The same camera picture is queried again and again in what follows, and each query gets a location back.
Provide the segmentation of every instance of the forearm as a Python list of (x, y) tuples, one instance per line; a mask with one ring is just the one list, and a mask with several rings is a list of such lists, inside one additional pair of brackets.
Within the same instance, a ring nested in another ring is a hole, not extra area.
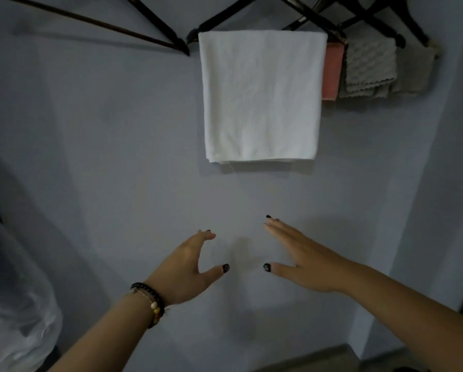
[(463, 371), (463, 316), (364, 265), (346, 294), (386, 325), (433, 372)]
[(148, 298), (141, 293), (125, 296), (50, 371), (122, 371), (153, 320)]

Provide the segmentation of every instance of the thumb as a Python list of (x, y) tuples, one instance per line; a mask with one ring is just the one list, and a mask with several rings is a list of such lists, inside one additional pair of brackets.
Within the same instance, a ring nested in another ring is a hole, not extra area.
[(200, 276), (203, 279), (205, 289), (207, 289), (207, 287), (209, 287), (211, 284), (213, 284), (215, 281), (221, 278), (223, 274), (226, 273), (229, 269), (229, 265), (224, 264), (222, 266), (217, 265), (213, 268), (210, 268), (208, 271), (201, 273)]
[(274, 275), (278, 275), (279, 277), (300, 285), (300, 268), (272, 262), (271, 264), (264, 264), (264, 270), (266, 271), (268, 271), (267, 265), (269, 265), (269, 271)]

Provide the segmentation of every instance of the hand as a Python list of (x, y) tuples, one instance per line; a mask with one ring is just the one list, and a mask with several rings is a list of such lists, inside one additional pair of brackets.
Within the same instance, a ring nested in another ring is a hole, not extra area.
[(354, 262), (309, 239), (279, 219), (268, 216), (264, 227), (283, 243), (297, 265), (264, 264), (264, 270), (311, 290), (343, 291)]
[(166, 306), (193, 299), (229, 270), (229, 265), (219, 265), (199, 273), (199, 257), (206, 240), (216, 237), (210, 230), (191, 236), (176, 248), (145, 281), (161, 295)]

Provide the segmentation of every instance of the white fabric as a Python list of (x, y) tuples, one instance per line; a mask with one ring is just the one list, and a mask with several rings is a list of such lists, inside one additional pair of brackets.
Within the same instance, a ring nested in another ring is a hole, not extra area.
[(210, 162), (314, 159), (327, 35), (199, 34)]

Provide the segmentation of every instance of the bracelet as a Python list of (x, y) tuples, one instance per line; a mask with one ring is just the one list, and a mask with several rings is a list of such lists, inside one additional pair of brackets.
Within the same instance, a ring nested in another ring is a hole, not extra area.
[(135, 294), (136, 292), (140, 292), (143, 296), (148, 298), (150, 300), (150, 308), (154, 310), (154, 321), (148, 327), (150, 329), (157, 325), (160, 318), (164, 316), (164, 301), (156, 290), (145, 283), (136, 282), (132, 284), (128, 295)]

